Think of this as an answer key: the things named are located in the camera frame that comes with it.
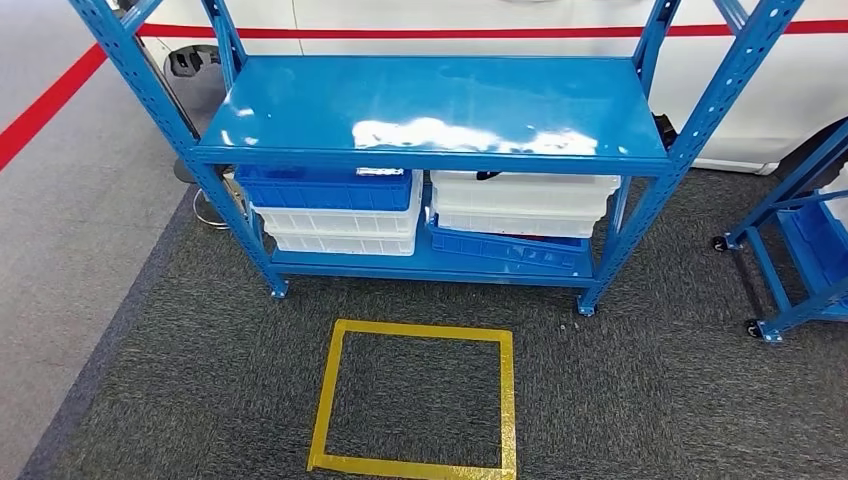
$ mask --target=red line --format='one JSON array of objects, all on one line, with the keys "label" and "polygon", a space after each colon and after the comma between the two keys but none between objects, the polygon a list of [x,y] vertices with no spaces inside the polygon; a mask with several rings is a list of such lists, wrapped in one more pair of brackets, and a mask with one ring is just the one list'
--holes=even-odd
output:
[{"label": "red line", "polygon": [[[291,28],[240,28],[242,38],[273,39],[424,39],[424,38],[631,38],[642,33],[642,27],[519,28],[472,30],[297,30]],[[804,20],[793,22],[788,34],[848,33],[848,19]],[[145,37],[214,38],[211,27],[144,24],[138,32]],[[724,24],[678,25],[669,31],[671,37],[717,37],[731,35]]]},{"label": "red line", "polygon": [[105,60],[106,54],[94,44],[38,100],[0,132],[0,170],[65,106]]}]

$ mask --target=blue storage bin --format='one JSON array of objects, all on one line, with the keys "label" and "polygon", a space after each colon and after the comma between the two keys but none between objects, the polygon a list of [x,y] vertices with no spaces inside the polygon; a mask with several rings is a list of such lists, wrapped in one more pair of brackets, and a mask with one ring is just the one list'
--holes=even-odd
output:
[{"label": "blue storage bin", "polygon": [[404,211],[412,172],[357,175],[355,169],[240,165],[236,182],[258,207]]},{"label": "blue storage bin", "polygon": [[798,209],[793,219],[818,262],[811,267],[820,271],[829,284],[848,276],[848,232],[824,203],[805,205]]},{"label": "blue storage bin", "polygon": [[492,233],[461,232],[438,227],[438,215],[427,222],[433,250],[496,258],[544,267],[574,268],[577,259],[589,252],[586,238],[527,240]]}]

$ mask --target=white storage bin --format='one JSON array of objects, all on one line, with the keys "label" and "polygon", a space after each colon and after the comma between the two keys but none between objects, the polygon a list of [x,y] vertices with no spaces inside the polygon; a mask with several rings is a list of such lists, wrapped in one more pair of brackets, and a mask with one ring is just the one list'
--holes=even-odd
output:
[{"label": "white storage bin", "polygon": [[[839,170],[839,175],[829,184],[819,189],[819,193],[833,193],[848,190],[848,164]],[[833,218],[839,220],[848,228],[848,197],[834,198],[824,202],[825,207],[833,214]]]},{"label": "white storage bin", "polygon": [[615,175],[501,173],[477,180],[476,172],[432,171],[433,196],[442,210],[548,213],[594,217],[621,184]]},{"label": "white storage bin", "polygon": [[591,238],[598,216],[557,217],[549,215],[473,212],[436,209],[439,226],[451,230],[542,237]]},{"label": "white storage bin", "polygon": [[290,252],[352,253],[409,256],[415,253],[415,231],[402,237],[340,234],[300,235],[268,232],[277,248]]},{"label": "white storage bin", "polygon": [[405,212],[254,209],[260,215],[263,210],[271,210],[262,215],[265,231],[283,251],[409,256],[415,253],[424,188],[423,172],[416,170],[414,174],[409,209]]},{"label": "white storage bin", "polygon": [[251,208],[262,216],[265,231],[280,233],[338,233],[338,234],[397,234],[407,235],[415,230],[424,172],[414,170],[408,210],[401,212],[383,210],[338,210],[314,208]]}]

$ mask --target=blue metal shelf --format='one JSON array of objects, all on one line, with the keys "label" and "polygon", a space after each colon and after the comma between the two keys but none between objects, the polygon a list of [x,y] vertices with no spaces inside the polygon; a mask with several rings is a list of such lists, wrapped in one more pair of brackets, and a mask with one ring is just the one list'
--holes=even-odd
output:
[{"label": "blue metal shelf", "polygon": [[[794,216],[798,210],[780,210],[776,212],[777,225],[792,257],[795,268],[801,275],[801,280],[810,295],[818,295],[831,284],[819,268],[819,261],[813,253],[812,246],[801,235]],[[822,320],[848,321],[848,308],[841,303],[835,303],[818,314]]]},{"label": "blue metal shelf", "polygon": [[[739,249],[744,241],[751,246],[779,312],[769,318],[749,320],[746,327],[749,334],[761,336],[767,342],[782,341],[783,332],[810,320],[848,321],[845,232],[822,203],[846,197],[848,191],[826,194],[811,191],[828,166],[848,153],[848,120],[842,120],[836,127],[741,223],[713,239],[718,250]],[[807,298],[795,305],[786,295],[760,238],[759,229],[772,222],[807,289]]]},{"label": "blue metal shelf", "polygon": [[[632,57],[368,57],[247,55],[223,0],[198,0],[215,30],[228,95],[201,137],[135,37],[160,0],[122,24],[105,0],[70,0],[206,197],[283,297],[281,273],[583,287],[595,305],[668,201],[803,0],[760,0],[748,15],[721,0],[731,45],[679,131],[658,124],[648,96],[681,0],[655,0]],[[263,248],[221,179],[229,165],[620,175],[596,268],[573,271],[432,251],[419,231],[409,258],[328,256]],[[649,177],[625,217],[630,177]]]},{"label": "blue metal shelf", "polygon": [[[429,185],[423,205],[429,205]],[[595,284],[592,254],[586,252],[573,269],[543,267],[433,250],[433,237],[421,212],[415,239],[415,254],[409,257],[301,253],[275,250],[274,269],[281,273],[331,275],[404,280],[437,280],[560,287],[589,287]]]},{"label": "blue metal shelf", "polygon": [[200,145],[666,158],[630,58],[251,57]]}]

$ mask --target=yellow floor marking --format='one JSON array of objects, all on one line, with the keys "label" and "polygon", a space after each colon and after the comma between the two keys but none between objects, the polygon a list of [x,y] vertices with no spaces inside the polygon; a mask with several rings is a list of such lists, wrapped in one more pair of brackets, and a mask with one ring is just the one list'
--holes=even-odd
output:
[{"label": "yellow floor marking", "polygon": [[[330,414],[333,410],[333,396],[339,376],[342,343],[346,332],[498,342],[500,344],[501,372],[501,468],[399,462],[324,453],[327,444],[327,431],[330,428]],[[512,333],[506,330],[366,322],[340,318],[336,320],[336,325],[333,327],[333,337],[330,339],[330,350],[327,353],[327,366],[324,370],[324,382],[318,400],[318,414],[315,418],[315,430],[312,433],[312,446],[309,449],[306,470],[312,471],[313,468],[319,467],[361,475],[424,480],[513,480],[516,476],[514,384]]]}]

